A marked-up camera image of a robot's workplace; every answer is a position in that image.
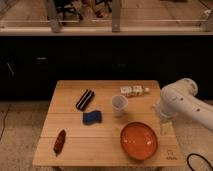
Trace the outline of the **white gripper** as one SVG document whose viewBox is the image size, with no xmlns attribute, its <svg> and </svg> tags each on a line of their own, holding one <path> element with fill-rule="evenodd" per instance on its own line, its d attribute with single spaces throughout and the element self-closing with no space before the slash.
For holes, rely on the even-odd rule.
<svg viewBox="0 0 213 171">
<path fill-rule="evenodd" d="M 172 123 L 168 121 L 173 120 L 177 116 L 177 112 L 173 110 L 166 102 L 159 100 L 155 105 L 155 113 L 161 122 L 165 122 L 160 124 L 160 134 L 172 135 Z"/>
</svg>

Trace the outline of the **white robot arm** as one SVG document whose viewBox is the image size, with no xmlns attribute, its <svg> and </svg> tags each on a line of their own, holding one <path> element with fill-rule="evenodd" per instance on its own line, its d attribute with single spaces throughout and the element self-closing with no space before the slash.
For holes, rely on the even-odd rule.
<svg viewBox="0 0 213 171">
<path fill-rule="evenodd" d="M 197 93 L 198 86 L 194 80 L 180 79 L 160 90 L 160 98 L 154 110 L 163 121 L 185 114 L 213 132 L 213 106 L 197 99 Z"/>
</svg>

